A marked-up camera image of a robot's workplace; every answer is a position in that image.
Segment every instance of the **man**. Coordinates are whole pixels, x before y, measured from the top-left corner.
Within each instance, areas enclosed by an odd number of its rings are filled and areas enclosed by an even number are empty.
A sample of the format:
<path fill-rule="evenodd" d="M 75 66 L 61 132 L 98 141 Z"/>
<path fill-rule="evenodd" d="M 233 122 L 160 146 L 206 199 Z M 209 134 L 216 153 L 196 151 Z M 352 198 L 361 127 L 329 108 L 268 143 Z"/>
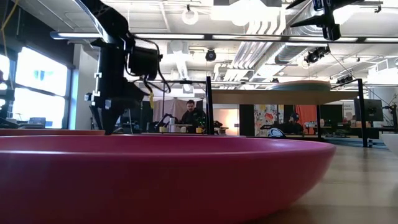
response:
<path fill-rule="evenodd" d="M 206 121 L 206 114 L 203 110 L 195 107 L 195 102 L 189 100 L 187 102 L 187 112 L 182 116 L 181 123 L 192 124 L 192 126 L 187 127 L 189 133 L 195 133 L 196 128 L 199 127 L 202 122 Z"/>
<path fill-rule="evenodd" d="M 271 127 L 280 129 L 284 134 L 303 134 L 303 126 L 298 121 L 299 114 L 292 113 L 288 122 L 283 124 L 275 122 Z"/>

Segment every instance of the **robotic arm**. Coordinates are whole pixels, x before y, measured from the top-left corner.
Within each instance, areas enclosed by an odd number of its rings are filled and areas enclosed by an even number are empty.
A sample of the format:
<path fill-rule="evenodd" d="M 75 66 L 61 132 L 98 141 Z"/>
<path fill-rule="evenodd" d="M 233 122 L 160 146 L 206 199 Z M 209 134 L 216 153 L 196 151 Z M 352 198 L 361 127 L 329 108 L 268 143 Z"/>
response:
<path fill-rule="evenodd" d="M 102 36 L 91 43 L 99 47 L 100 52 L 96 87 L 86 94 L 85 100 L 91 102 L 92 109 L 98 110 L 100 116 L 96 122 L 102 125 L 105 135 L 109 135 L 124 110 L 138 106 L 147 95 L 124 78 L 124 71 L 140 77 L 148 86 L 146 80 L 154 80 L 160 73 L 162 56 L 153 42 L 157 50 L 136 47 L 137 38 L 130 33 L 127 20 L 112 7 L 100 0 L 74 1 L 89 15 Z"/>

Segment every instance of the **window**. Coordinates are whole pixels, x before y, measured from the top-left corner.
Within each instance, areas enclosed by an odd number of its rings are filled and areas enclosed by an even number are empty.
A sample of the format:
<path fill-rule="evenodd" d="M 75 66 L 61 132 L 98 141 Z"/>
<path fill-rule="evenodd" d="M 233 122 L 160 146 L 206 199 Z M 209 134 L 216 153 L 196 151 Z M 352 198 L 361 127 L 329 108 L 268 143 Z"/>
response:
<path fill-rule="evenodd" d="M 4 80 L 8 80 L 10 73 L 10 60 L 4 55 L 0 55 L 0 70 L 3 72 Z"/>
<path fill-rule="evenodd" d="M 63 128 L 68 72 L 61 63 L 24 47 L 18 54 L 13 118 L 45 118 L 46 128 Z"/>
<path fill-rule="evenodd" d="M 18 54 L 16 83 L 65 96 L 68 68 L 26 47 Z"/>
<path fill-rule="evenodd" d="M 15 89 L 12 112 L 15 119 L 28 121 L 30 118 L 45 118 L 46 128 L 62 128 L 65 99 L 48 96 L 23 88 Z"/>
<path fill-rule="evenodd" d="M 3 72 L 3 79 L 8 80 L 10 73 L 10 60 L 4 55 L 0 55 L 0 70 Z M 0 83 L 0 94 L 5 94 L 6 89 L 7 85 L 5 83 Z M 4 104 L 6 104 L 6 101 L 4 99 L 0 99 L 0 106 Z"/>

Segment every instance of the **monitor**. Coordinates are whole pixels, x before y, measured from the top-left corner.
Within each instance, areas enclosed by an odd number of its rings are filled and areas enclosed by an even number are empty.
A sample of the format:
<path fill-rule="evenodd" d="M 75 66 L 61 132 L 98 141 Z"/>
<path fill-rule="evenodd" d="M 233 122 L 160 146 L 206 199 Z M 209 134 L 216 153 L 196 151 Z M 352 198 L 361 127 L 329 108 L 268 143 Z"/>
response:
<path fill-rule="evenodd" d="M 354 108 L 356 120 L 360 121 L 359 99 L 354 100 Z M 384 121 L 381 100 L 364 100 L 364 111 L 366 121 Z"/>
<path fill-rule="evenodd" d="M 332 123 L 343 122 L 343 105 L 321 105 L 321 119 Z"/>

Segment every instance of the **colorful artwork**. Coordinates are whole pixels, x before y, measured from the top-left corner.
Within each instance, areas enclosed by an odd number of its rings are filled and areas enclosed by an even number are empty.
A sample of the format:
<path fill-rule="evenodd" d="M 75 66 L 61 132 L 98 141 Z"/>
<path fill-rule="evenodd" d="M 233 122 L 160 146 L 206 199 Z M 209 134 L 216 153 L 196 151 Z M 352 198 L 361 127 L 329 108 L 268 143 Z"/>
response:
<path fill-rule="evenodd" d="M 254 134 L 256 137 L 268 136 L 268 129 L 261 129 L 263 126 L 273 125 L 275 121 L 283 123 L 283 105 L 254 105 Z"/>

